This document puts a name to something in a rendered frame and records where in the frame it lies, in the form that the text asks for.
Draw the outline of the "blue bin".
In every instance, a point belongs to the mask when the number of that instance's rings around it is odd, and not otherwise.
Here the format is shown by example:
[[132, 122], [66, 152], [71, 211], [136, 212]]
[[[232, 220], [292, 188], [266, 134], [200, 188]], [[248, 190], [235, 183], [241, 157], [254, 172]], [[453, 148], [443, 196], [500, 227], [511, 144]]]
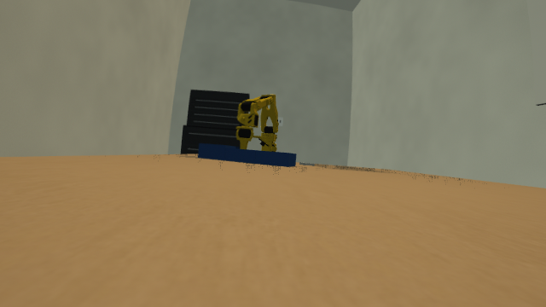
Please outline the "blue bin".
[[296, 165], [296, 153], [280, 153], [239, 148], [240, 147], [228, 145], [199, 143], [198, 158], [286, 167]]

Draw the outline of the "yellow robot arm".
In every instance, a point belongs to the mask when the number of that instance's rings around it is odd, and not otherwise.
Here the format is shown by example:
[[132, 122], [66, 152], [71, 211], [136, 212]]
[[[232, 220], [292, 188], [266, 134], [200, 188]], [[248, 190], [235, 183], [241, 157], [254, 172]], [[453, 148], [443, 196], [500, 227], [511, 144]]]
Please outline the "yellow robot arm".
[[[261, 99], [261, 100], [260, 100]], [[271, 104], [272, 103], [272, 104]], [[270, 109], [268, 106], [270, 105]], [[276, 95], [261, 95], [254, 99], [245, 100], [239, 104], [237, 119], [242, 125], [247, 127], [258, 128], [258, 113], [257, 111], [262, 108], [261, 112], [261, 137], [263, 137], [270, 145], [262, 146], [261, 151], [275, 152], [277, 150], [275, 141], [278, 132], [278, 112], [276, 109]], [[244, 113], [244, 111], [250, 111], [250, 113]], [[273, 126], [266, 126], [267, 119], [270, 117]], [[274, 133], [274, 134], [273, 134]]]

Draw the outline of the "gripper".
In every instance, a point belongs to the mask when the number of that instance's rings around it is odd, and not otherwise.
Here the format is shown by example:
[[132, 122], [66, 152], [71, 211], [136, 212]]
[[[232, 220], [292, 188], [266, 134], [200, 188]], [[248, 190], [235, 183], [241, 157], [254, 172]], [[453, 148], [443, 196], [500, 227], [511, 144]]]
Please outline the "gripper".
[[252, 140], [253, 137], [258, 138], [258, 139], [260, 138], [259, 140], [261, 141], [260, 144], [262, 146], [270, 145], [270, 143], [268, 143], [263, 137], [254, 136], [252, 127], [247, 127], [246, 125], [242, 125], [242, 126], [244, 126], [244, 127], [241, 127], [241, 126], [236, 127], [236, 129], [238, 129], [236, 131], [236, 138], [237, 138], [237, 140], [239, 140], [241, 142], [241, 149], [247, 149], [247, 144], [248, 144], [248, 142], [250, 142]]

